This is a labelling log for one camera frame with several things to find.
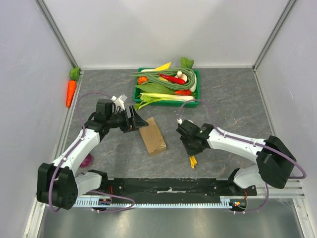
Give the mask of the yellow utility knife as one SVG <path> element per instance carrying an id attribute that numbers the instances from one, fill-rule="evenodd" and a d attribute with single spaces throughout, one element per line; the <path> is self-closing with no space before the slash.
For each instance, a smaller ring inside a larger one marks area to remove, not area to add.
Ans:
<path id="1" fill-rule="evenodd" d="M 190 159 L 191 168 L 195 169 L 196 165 L 198 163 L 197 160 L 196 160 L 196 157 L 195 156 L 190 156 L 189 159 Z"/>

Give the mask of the brown cardboard express box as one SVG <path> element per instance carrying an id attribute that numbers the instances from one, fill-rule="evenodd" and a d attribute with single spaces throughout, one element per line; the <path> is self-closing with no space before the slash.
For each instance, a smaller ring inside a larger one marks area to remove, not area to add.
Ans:
<path id="1" fill-rule="evenodd" d="M 149 156 L 166 150 L 166 143 L 153 117 L 146 120 L 148 126 L 139 129 Z"/>

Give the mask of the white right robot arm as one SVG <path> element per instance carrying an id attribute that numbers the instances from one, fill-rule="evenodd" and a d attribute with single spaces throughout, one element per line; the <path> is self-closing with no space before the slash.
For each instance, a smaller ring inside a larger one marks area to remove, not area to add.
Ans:
<path id="1" fill-rule="evenodd" d="M 189 156 L 195 156 L 205 149 L 222 150 L 244 157 L 254 163 L 248 168 L 238 168 L 227 182 L 228 192 L 240 194 L 252 185 L 264 183 L 283 189 L 294 169 L 295 157 L 275 136 L 255 139 L 227 132 L 211 124 L 198 127 L 190 120 L 178 119 L 177 132 Z"/>

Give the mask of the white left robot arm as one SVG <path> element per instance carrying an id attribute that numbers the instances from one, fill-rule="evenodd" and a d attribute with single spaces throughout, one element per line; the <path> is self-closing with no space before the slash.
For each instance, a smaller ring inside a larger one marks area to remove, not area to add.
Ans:
<path id="1" fill-rule="evenodd" d="M 78 196 L 92 190 L 98 195 L 107 193 L 107 174 L 92 170 L 77 177 L 80 165 L 111 129 L 119 128 L 127 133 L 148 125 L 133 106 L 126 109 L 120 98 L 115 101 L 98 100 L 96 110 L 84 123 L 72 144 L 53 162 L 39 166 L 37 200 L 49 205 L 52 212 L 57 212 L 59 209 L 69 210 Z"/>

